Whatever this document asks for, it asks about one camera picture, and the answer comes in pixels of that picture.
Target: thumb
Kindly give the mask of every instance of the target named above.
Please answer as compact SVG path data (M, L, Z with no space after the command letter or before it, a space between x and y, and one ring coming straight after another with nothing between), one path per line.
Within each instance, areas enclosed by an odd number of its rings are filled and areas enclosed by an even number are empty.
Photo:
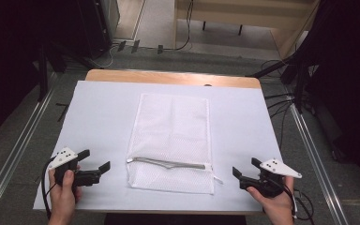
M63 178L63 189L71 189L73 182L74 182L74 172L71 170L67 170Z
M256 189L255 187L248 187L247 188L247 192L249 192L249 194L253 197L253 199L255 199L257 202L259 202L260 204L263 204L265 198L264 196L259 192L258 189Z

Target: finger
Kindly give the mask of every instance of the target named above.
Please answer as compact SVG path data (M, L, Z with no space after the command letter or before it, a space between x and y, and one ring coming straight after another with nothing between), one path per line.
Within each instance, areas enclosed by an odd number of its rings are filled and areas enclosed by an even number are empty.
M75 191L75 203L77 203L82 197L82 189L81 187L77 187Z
M55 169L49 170L49 187L52 187L55 184L54 172Z
M64 173L63 190L69 189L69 191L72 191L71 187L73 182L74 182L74 172L71 170L67 170L66 173Z
M285 176L285 185L293 193L294 179L291 176Z
M248 187L247 192L255 199L257 202L259 202L261 205L263 205L265 198L264 196L259 192L258 189L255 187Z

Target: black cable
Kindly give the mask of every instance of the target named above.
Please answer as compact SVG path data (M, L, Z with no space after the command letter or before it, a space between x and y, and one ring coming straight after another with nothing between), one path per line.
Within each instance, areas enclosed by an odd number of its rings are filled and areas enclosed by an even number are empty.
M45 175L46 175L46 171L48 170L48 166L49 164L55 159L55 157L52 157L51 159L49 159L49 161L46 162L45 166L43 167L43 171L42 171L42 176L40 176L40 186L42 188L42 198L43 198L43 203L45 204L45 209L46 209L46 216L48 217L48 219L51 219L51 209L49 208L49 204L48 204L48 200L47 200L47 194L46 194L46 188L45 188Z
M282 190L285 191L285 193L289 196L289 198L291 199L291 202L292 202L292 216L294 217L296 215L296 203L294 202L293 194L289 190L289 188L285 184L281 185L268 177L265 177L265 179L267 181L269 181L270 183L276 185L277 187L282 188Z
M277 60L277 59L267 60L267 61L265 61L264 63L262 63L262 64L260 65L260 70L263 71L263 67L264 67L264 65L267 64L267 63L270 63L270 62L279 62L279 61L280 61L280 60ZM269 75L269 74L267 74L267 77L280 78L280 77L282 76L282 73L279 71L279 69L277 69L277 72L279 73L279 77L271 76L271 75Z
M48 190L48 192L46 192L46 196L48 196L48 194L51 192L51 190L54 188L54 186L56 186L57 183L54 183L54 185Z
M289 107L289 105L292 105L292 103L287 103L287 104L281 105L281 106L276 110L276 112L274 112L272 115L270 115L270 118L272 119L274 116L276 116L276 115L278 115L278 114L280 114L280 113L282 113L282 112L285 112L286 109L283 110L283 111L281 111L281 109L284 108L284 107L286 107L286 106Z
M278 97L283 97L283 96L292 97L292 96L293 96L293 93L286 93L286 94L279 94L279 95L273 95L273 96L266 96L266 97L264 97L264 99L278 98Z
M284 103L284 102L293 102L293 99L282 100L282 101L279 101L279 102L277 102L277 103L274 103L274 104L268 106L268 107L267 107L267 110L273 108L273 107L276 106L276 105L279 105L279 104L281 104L281 103Z
M184 45L180 48L176 48L176 49L162 49L164 51L180 51L182 49L184 49L190 40L190 25L191 25L191 17L192 17L192 10L194 9L194 0L190 0L189 1L189 5L188 5L188 10L187 10L187 17L186 17L186 22L187 22L187 29L188 29L188 37L187 37L187 41L184 43ZM158 50L157 48L152 48L152 47L139 47L139 49L148 49L148 50Z
M298 189L295 189L296 191L299 191L308 201L309 205L311 206L311 213L307 210L306 206L301 202L300 198L296 198L296 200L302 205L302 207L306 210L307 218L299 217L300 220L312 220L312 217L314 216L314 205L312 204L311 199L303 192L301 192Z

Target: wooden table edge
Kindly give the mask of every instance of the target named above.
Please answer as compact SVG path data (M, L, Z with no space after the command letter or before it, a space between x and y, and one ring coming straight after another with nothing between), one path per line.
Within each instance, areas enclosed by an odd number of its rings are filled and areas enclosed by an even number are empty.
M212 86L262 89L259 80L256 78L188 72L91 69L87 73L85 80L89 82L118 83L209 84Z

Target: metal rail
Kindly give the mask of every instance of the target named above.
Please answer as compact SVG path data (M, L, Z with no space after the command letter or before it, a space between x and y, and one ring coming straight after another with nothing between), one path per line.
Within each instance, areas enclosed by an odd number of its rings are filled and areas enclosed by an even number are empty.
M5 162L4 166L0 171L0 199L6 187L8 186L8 182L11 176L14 174L17 165L22 159L25 148L29 140L31 139L32 135L34 134L34 131L39 123L40 118L45 112L47 105L49 104L49 101L53 95L54 87L57 85L58 81L59 78L57 74L53 73L50 78L50 83L52 84L52 86L49 92L47 93L45 98L42 99L35 107L30 118L28 119L28 122L22 129L22 133L20 134L20 137L14 144L14 147L12 148L10 155L7 158L7 161Z

